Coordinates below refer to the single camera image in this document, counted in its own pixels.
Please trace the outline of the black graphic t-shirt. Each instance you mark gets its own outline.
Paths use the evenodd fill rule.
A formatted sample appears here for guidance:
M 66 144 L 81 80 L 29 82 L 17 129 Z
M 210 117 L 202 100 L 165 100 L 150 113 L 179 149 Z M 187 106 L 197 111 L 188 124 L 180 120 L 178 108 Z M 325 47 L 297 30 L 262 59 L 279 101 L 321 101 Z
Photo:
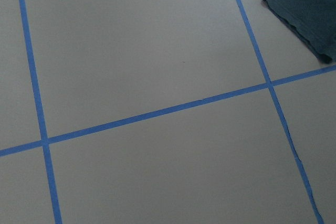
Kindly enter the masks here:
M 335 61 L 335 0 L 263 0 L 318 58 Z

